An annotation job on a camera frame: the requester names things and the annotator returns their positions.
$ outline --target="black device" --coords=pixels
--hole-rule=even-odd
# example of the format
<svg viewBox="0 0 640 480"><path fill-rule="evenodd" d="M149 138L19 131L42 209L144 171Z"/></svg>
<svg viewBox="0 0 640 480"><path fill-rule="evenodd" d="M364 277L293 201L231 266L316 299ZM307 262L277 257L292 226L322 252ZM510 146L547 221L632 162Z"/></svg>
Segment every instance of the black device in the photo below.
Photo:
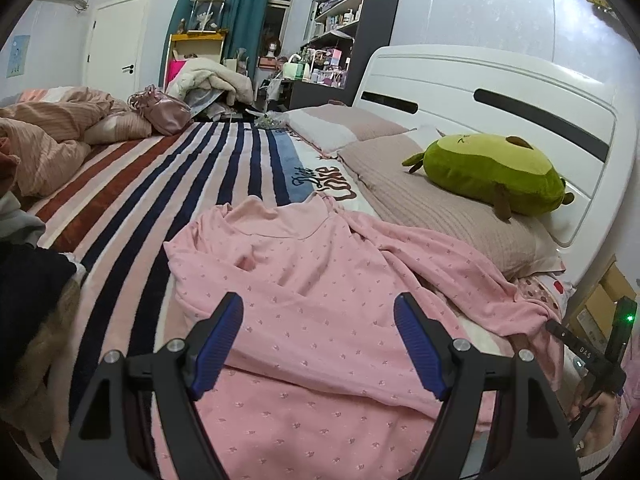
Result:
<svg viewBox="0 0 640 480"><path fill-rule="evenodd" d="M631 338L637 310L638 304L626 296L616 302L611 334L604 354L576 337L557 321L550 319L546 322L546 329L584 361L584 367L591 374L586 381L587 398L593 397L598 392L622 394L626 374L620 367L620 363ZM569 430L573 436L574 445L577 446L583 439L596 415L597 409L585 406L580 410L580 415L571 421Z"/></svg>
<svg viewBox="0 0 640 480"><path fill-rule="evenodd" d="M242 323L242 300L228 293L212 316L155 354L107 352L71 425L58 480L159 478L141 399L154 391L178 478L228 480L194 408L213 388ZM479 480L579 480L562 410L528 350L513 358L483 354L452 340L411 294L394 318L424 388L443 402L433 431L405 479L457 480L476 427L482 393L497 392Z"/></svg>

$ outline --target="striped blanket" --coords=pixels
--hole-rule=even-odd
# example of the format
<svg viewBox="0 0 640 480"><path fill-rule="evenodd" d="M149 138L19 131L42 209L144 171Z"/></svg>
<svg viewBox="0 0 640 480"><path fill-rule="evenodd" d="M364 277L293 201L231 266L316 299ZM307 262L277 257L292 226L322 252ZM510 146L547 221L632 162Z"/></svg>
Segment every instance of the striped blanket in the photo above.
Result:
<svg viewBox="0 0 640 480"><path fill-rule="evenodd" d="M340 162L295 134L249 123L197 123L180 136L92 153L65 187L30 210L47 225L40 245L73 253L88 271L71 340L48 377L52 439L19 442L40 459L41 476L54 477L69 421L105 352L144 354L186 335L162 242L216 204L252 194L269 206L285 205L314 190L374 214ZM150 398L145 409L148 415Z"/></svg>

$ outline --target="window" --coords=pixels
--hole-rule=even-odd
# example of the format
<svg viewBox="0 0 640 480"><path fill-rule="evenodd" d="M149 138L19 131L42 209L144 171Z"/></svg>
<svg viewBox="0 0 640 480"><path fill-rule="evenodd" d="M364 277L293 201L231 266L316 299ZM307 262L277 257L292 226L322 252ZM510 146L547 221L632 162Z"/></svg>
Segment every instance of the window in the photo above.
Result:
<svg viewBox="0 0 640 480"><path fill-rule="evenodd" d="M266 56L269 51L269 43L275 40L279 43L279 46L276 49L276 55L280 53L280 46L282 46L284 31L287 27L287 18L289 17L291 1L292 0L267 1L267 8L264 11L262 33L260 35L259 56Z"/></svg>

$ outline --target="green plush toy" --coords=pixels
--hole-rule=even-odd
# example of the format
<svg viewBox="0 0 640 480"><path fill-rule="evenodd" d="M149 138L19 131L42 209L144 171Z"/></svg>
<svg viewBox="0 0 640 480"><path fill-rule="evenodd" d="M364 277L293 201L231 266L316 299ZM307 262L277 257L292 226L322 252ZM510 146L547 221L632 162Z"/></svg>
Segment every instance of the green plush toy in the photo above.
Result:
<svg viewBox="0 0 640 480"><path fill-rule="evenodd" d="M445 136L402 165L412 167L409 173L424 166L434 184L492 204L504 221L512 211L537 216L574 200L545 154L520 137Z"/></svg>

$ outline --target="glass display case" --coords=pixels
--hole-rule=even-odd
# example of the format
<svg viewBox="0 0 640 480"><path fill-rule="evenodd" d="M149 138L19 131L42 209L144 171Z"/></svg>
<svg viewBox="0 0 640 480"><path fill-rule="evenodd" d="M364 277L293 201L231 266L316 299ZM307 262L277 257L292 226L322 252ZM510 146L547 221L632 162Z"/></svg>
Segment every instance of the glass display case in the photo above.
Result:
<svg viewBox="0 0 640 480"><path fill-rule="evenodd" d="M215 32L222 22L226 0L191 0L188 32Z"/></svg>

